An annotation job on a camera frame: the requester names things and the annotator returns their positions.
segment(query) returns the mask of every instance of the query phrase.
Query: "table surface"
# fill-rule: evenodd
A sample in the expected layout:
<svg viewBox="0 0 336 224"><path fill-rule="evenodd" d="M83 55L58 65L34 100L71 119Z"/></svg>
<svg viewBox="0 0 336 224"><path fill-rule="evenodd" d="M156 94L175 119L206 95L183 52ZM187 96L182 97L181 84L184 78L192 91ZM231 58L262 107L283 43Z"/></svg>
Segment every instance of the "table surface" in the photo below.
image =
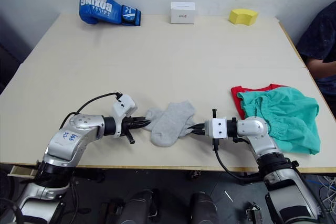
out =
<svg viewBox="0 0 336 224"><path fill-rule="evenodd" d="M335 120L301 59L275 18L252 26L223 17L198 17L194 25L169 24L166 16L143 15L140 27L88 25L60 15L0 95L0 162L34 164L66 114L98 95L120 91L137 103L134 116L189 100L194 121L236 116L231 87L277 83L299 89L320 104L317 155L286 153L304 172L335 172ZM110 115L114 98L83 113ZM135 144L106 136L88 145L82 167L221 170L212 140L188 135L157 147L150 132L133 130ZM247 146L221 140L223 162L232 170L256 170Z"/></svg>

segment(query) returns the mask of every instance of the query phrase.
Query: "blue boxing glove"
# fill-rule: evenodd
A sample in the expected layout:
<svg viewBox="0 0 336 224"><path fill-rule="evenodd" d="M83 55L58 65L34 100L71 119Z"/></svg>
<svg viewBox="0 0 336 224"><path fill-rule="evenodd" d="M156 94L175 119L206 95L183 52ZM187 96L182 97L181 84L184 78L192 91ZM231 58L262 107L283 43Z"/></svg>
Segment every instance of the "blue boxing glove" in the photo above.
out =
<svg viewBox="0 0 336 224"><path fill-rule="evenodd" d="M79 16L89 24L104 20L126 26L140 26L141 12L126 5L119 5L114 0L80 0Z"/></svg>

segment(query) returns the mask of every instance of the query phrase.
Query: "white box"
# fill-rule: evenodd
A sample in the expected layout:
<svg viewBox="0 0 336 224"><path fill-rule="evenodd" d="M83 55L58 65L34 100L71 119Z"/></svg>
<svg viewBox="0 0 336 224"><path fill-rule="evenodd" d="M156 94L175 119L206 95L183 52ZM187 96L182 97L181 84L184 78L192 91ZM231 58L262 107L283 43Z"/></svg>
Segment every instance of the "white box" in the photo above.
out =
<svg viewBox="0 0 336 224"><path fill-rule="evenodd" d="M171 2L172 24L193 24L195 22L196 5L194 2Z"/></svg>

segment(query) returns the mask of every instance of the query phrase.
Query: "person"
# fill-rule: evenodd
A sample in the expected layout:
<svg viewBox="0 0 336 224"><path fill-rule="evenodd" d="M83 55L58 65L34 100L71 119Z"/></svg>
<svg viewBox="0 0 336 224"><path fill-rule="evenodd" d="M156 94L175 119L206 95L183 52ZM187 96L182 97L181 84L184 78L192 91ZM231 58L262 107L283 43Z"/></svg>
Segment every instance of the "person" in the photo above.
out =
<svg viewBox="0 0 336 224"><path fill-rule="evenodd" d="M297 50L336 118L336 1L315 17Z"/></svg>

